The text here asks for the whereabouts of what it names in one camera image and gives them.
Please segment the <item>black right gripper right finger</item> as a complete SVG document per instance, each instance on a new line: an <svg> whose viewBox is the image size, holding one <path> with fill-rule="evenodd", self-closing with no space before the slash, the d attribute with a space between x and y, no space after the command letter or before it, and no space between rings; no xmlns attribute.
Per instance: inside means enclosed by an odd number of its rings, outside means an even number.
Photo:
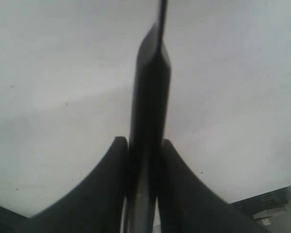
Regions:
<svg viewBox="0 0 291 233"><path fill-rule="evenodd" d="M267 229L227 204L189 169L170 140L156 161L163 233L266 233Z"/></svg>

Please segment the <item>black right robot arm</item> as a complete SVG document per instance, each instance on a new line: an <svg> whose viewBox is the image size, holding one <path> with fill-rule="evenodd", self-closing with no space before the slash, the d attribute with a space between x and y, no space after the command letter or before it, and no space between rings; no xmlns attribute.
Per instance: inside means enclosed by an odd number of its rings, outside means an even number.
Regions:
<svg viewBox="0 0 291 233"><path fill-rule="evenodd" d="M157 146L116 137L70 193L16 228L18 233L264 233L285 212L284 189L228 204L188 168L169 140Z"/></svg>

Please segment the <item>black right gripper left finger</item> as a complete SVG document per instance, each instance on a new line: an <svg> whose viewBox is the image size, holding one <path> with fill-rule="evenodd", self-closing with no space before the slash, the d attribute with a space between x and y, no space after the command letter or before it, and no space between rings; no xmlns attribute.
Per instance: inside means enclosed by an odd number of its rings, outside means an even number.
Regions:
<svg viewBox="0 0 291 233"><path fill-rule="evenodd" d="M126 184L126 138L114 139L88 176L62 199L26 220L17 233L118 233Z"/></svg>

